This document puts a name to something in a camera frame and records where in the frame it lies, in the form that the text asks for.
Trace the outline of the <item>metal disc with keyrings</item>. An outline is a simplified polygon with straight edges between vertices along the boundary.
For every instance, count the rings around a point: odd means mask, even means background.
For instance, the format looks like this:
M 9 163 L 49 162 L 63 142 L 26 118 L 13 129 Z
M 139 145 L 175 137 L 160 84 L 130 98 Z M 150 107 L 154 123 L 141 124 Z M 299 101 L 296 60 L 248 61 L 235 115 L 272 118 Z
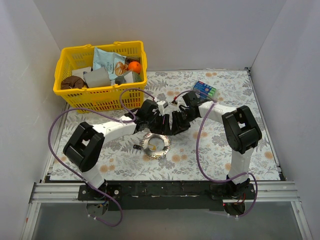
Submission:
M 149 133 L 144 136 L 140 145 L 147 156 L 157 159 L 164 157 L 168 153 L 171 141 L 165 135 Z

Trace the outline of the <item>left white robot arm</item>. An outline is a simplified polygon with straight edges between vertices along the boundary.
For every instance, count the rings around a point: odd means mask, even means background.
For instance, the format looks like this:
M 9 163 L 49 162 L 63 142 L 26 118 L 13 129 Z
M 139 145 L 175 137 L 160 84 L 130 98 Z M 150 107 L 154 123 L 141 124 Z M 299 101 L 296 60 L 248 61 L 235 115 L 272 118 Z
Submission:
M 106 196 L 105 179 L 100 174 L 97 162 L 104 143 L 110 142 L 126 135 L 133 135 L 145 128 L 151 130 L 156 125 L 156 119 L 160 123 L 169 120 L 169 115 L 164 114 L 168 107 L 167 101 L 154 102 L 147 99 L 134 114 L 129 112 L 117 118 L 101 124 L 90 125 L 87 122 L 80 123 L 63 149 L 63 154 L 78 168 L 81 176 L 91 186 L 89 194 L 95 200 L 101 200 Z

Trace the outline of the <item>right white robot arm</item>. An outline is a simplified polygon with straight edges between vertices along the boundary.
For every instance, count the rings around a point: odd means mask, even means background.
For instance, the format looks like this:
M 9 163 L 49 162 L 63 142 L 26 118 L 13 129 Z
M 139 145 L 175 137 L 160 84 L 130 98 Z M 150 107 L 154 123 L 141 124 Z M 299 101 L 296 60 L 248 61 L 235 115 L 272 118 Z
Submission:
M 198 118 L 203 122 L 210 119 L 222 124 L 227 143 L 232 150 L 230 170 L 225 180 L 214 180 L 206 174 L 203 176 L 213 183 L 213 193 L 232 199 L 239 198 L 251 186 L 250 179 L 253 177 L 249 172 L 251 157 L 254 148 L 262 139 L 262 132 L 251 109 L 246 105 L 224 106 L 213 100 L 200 98 L 191 90 L 184 91 L 181 95 L 184 104 L 173 101 L 177 109 L 171 113 L 172 134 L 177 135 L 186 131 L 190 128 L 190 123 Z

